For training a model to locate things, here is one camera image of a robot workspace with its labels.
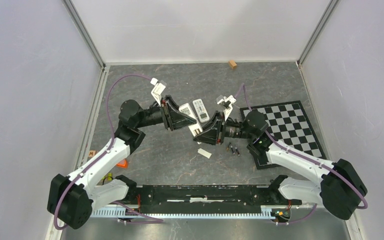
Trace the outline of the white battery cover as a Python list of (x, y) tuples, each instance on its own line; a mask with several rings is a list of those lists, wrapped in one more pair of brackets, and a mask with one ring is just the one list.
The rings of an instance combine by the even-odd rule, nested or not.
[(202, 149), (202, 148), (199, 148), (199, 149), (197, 150), (197, 153), (200, 154), (200, 155), (202, 155), (202, 156), (204, 156), (204, 157), (207, 158), (207, 159), (210, 159), (211, 156), (212, 156), (212, 154), (211, 154), (210, 152), (208, 152), (208, 151), (206, 151), (206, 150), (204, 150), (204, 149)]

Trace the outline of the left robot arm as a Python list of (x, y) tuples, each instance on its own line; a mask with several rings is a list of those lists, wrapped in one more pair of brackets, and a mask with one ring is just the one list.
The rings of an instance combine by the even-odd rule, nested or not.
[(122, 200), (133, 203), (137, 190), (123, 178), (99, 185), (101, 179), (121, 160), (130, 156), (142, 143), (142, 127), (163, 124), (167, 130), (178, 130), (196, 124), (196, 119), (181, 112), (170, 95), (160, 103), (143, 109), (133, 99), (120, 106), (118, 126), (107, 144), (84, 165), (67, 176), (57, 174), (50, 183), (47, 211), (54, 216), (54, 227), (61, 229), (58, 220), (72, 229), (82, 227), (95, 210)]

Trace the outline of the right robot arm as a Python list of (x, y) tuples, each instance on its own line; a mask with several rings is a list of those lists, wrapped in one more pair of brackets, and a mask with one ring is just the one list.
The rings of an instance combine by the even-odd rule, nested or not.
[(225, 138), (250, 139), (247, 149), (253, 157), (268, 164), (285, 167), (303, 180), (280, 176), (269, 189), (269, 199), (275, 204), (286, 200), (323, 205), (333, 216), (349, 220), (355, 210), (365, 210), (368, 189), (354, 166), (345, 159), (334, 162), (297, 150), (268, 133), (269, 125), (263, 113), (252, 110), (244, 121), (225, 118), (216, 111), (211, 120), (196, 135), (195, 142), (222, 144)]

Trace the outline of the orange semicircle toy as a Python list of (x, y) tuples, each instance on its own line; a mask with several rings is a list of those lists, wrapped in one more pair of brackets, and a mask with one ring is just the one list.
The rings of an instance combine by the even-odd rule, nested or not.
[(121, 160), (116, 164), (117, 167), (127, 169), (129, 166), (129, 162), (126, 159)]

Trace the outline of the small wooden block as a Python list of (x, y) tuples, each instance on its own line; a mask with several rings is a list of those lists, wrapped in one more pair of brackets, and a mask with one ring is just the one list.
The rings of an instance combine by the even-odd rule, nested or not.
[(228, 65), (232, 70), (235, 70), (237, 68), (237, 63), (234, 60), (229, 60)]

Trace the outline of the black white chessboard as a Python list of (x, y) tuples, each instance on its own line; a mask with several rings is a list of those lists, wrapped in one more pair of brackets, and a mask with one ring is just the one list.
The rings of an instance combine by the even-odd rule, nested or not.
[(275, 139), (316, 158), (327, 158), (301, 101), (258, 105), (252, 109), (264, 114), (267, 131)]

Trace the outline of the yellow green toy blocks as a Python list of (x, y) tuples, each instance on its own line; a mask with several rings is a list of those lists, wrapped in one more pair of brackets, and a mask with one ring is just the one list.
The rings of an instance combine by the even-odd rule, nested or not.
[(101, 184), (104, 185), (107, 182), (111, 182), (114, 179), (113, 174), (111, 172), (107, 173), (101, 181)]

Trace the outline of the wooden letter block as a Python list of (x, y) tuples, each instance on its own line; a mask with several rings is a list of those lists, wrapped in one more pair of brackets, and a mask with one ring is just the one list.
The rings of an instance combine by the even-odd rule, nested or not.
[(96, 155), (96, 153), (97, 153), (97, 151), (96, 150), (90, 150), (89, 152), (88, 152), (88, 158), (92, 158), (92, 157), (94, 157), (95, 155)]

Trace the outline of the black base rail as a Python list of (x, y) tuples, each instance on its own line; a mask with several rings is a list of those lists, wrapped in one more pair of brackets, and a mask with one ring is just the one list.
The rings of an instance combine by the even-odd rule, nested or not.
[(300, 206), (268, 185), (138, 185), (118, 202), (143, 214), (257, 214), (261, 206)]

